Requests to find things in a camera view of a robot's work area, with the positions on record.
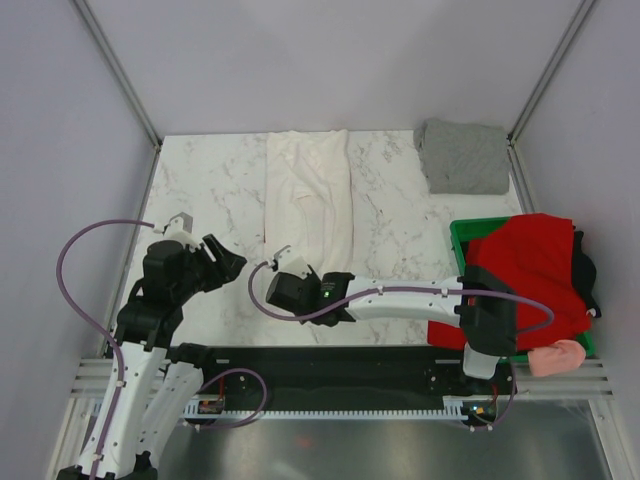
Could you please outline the white red printed t shirt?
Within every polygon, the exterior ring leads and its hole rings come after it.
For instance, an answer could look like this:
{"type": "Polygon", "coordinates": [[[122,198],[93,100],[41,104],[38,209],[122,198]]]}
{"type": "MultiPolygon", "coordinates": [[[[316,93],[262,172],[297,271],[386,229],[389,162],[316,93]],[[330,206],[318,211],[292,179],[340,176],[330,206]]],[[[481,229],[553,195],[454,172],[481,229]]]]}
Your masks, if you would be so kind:
{"type": "Polygon", "coordinates": [[[264,254],[291,246],[320,275],[351,269],[354,220],[349,132],[266,138],[264,254]]]}

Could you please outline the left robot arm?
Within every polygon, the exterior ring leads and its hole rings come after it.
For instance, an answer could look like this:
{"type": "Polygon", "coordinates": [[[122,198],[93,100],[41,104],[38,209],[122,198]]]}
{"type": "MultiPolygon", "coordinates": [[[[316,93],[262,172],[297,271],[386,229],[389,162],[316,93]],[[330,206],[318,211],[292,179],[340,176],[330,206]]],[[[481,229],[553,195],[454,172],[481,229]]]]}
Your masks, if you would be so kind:
{"type": "Polygon", "coordinates": [[[196,246],[164,239],[148,247],[142,276],[117,316],[109,383],[93,430],[58,478],[157,478],[159,457],[188,400],[211,392],[220,378],[207,360],[172,361],[159,391],[151,391],[183,307],[236,280],[246,263],[212,235],[196,246]]]}

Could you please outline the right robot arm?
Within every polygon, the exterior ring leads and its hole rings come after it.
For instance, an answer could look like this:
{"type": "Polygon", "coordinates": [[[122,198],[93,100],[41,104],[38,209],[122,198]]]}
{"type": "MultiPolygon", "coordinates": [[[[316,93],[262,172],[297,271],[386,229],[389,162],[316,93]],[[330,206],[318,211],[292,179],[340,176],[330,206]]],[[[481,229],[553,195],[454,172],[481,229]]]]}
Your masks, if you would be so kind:
{"type": "Polygon", "coordinates": [[[383,318],[426,320],[459,329],[463,364],[458,381],[467,392],[483,392],[494,381],[498,360],[517,350],[515,291],[489,271],[469,266],[444,280],[381,280],[350,272],[278,272],[266,303],[300,322],[335,326],[383,318]]]}

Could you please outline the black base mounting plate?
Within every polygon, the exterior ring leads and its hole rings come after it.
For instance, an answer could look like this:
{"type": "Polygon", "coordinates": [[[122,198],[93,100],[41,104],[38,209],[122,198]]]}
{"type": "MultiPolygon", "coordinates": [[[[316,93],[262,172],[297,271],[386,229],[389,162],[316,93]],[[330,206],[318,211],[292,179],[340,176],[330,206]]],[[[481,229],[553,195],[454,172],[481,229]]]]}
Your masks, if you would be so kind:
{"type": "Polygon", "coordinates": [[[226,411],[330,412],[430,410],[447,396],[508,395],[506,363],[489,380],[466,377],[459,352],[429,346],[206,347],[182,344],[172,361],[202,369],[207,394],[226,411]]]}

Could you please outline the folded grey t shirt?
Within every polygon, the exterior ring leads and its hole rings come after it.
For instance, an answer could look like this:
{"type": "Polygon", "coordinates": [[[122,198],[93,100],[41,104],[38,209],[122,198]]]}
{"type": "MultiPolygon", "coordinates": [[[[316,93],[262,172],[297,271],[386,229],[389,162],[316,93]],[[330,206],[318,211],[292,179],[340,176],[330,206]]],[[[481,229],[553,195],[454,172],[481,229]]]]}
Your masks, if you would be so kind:
{"type": "Polygon", "coordinates": [[[413,143],[432,194],[508,192],[510,167],[503,128],[430,118],[413,131],[413,143]]]}

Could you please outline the pink t shirt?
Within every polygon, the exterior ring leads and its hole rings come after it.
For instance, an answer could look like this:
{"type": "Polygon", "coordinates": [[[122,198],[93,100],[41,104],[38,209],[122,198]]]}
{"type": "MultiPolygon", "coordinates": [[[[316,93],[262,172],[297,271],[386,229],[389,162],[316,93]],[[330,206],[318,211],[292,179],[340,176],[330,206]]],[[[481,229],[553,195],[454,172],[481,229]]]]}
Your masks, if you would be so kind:
{"type": "Polygon", "coordinates": [[[586,350],[575,340],[558,340],[549,346],[532,349],[527,357],[531,374],[547,377],[578,369],[586,359],[586,350]]]}

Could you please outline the black t shirt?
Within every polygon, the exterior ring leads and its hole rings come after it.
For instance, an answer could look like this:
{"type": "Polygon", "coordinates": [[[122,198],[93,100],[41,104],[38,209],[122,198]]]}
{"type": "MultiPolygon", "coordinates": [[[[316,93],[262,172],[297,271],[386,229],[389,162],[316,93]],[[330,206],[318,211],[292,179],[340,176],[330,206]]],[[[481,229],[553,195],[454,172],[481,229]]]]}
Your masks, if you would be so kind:
{"type": "Polygon", "coordinates": [[[591,258],[583,251],[584,232],[574,230],[571,260],[571,283],[573,289],[584,302],[587,312],[593,318],[602,316],[600,306],[594,298],[597,269],[591,258]]]}

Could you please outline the aluminium frame post left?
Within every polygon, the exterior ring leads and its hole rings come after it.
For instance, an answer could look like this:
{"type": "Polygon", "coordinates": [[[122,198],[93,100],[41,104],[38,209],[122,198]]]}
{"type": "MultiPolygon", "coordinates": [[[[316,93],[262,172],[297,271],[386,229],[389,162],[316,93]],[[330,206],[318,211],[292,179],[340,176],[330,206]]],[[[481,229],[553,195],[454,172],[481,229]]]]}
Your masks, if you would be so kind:
{"type": "Polygon", "coordinates": [[[86,0],[70,0],[69,3],[87,30],[89,37],[102,57],[107,70],[116,82],[131,113],[134,115],[154,150],[158,152],[162,147],[163,140],[157,128],[153,125],[146,108],[90,3],[86,0]]]}

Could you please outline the aluminium frame post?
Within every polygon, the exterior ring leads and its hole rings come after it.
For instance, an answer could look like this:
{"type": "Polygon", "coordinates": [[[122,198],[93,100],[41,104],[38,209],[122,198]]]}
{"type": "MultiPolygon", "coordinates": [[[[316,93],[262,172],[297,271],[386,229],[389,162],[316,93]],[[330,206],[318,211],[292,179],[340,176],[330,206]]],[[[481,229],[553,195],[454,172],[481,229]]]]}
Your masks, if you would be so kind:
{"type": "Polygon", "coordinates": [[[146,108],[90,3],[86,0],[70,0],[69,3],[87,30],[89,37],[102,57],[107,70],[116,82],[131,113],[134,115],[154,150],[158,152],[162,147],[163,140],[157,128],[153,125],[146,108]]]}
{"type": "Polygon", "coordinates": [[[563,62],[566,60],[566,57],[569,55],[570,49],[577,41],[598,4],[598,0],[581,0],[578,3],[576,10],[568,21],[549,60],[545,64],[542,73],[536,81],[531,94],[526,100],[524,107],[507,136],[509,146],[513,146],[524,132],[534,110],[542,100],[543,95],[551,85],[554,77],[561,68],[563,62]]]}

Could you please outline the aluminium front rail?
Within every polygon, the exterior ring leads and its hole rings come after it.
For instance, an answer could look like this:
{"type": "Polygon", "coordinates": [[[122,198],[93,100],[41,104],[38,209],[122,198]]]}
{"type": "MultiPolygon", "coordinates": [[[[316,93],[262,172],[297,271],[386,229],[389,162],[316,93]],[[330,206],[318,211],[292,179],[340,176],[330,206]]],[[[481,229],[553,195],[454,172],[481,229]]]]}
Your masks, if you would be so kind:
{"type": "MultiPolygon", "coordinates": [[[[514,363],[517,400],[596,400],[614,397],[603,364],[586,360],[571,372],[535,377],[524,364],[514,363]]],[[[71,398],[101,398],[112,373],[111,359],[82,359],[72,384],[71,398]]]]}

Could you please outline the aluminium frame post right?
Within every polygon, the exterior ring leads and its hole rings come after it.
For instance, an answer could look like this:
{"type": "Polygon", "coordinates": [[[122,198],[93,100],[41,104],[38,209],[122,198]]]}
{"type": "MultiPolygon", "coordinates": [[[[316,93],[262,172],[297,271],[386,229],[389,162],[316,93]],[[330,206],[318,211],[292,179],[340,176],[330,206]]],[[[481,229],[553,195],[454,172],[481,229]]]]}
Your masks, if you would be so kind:
{"type": "Polygon", "coordinates": [[[531,94],[526,100],[524,107],[507,136],[509,146],[513,146],[524,132],[534,110],[542,100],[543,95],[551,85],[554,77],[561,68],[563,62],[566,60],[566,57],[569,55],[570,49],[577,41],[598,4],[598,0],[581,0],[578,3],[576,10],[568,21],[549,60],[545,64],[542,73],[536,81],[531,94]]]}

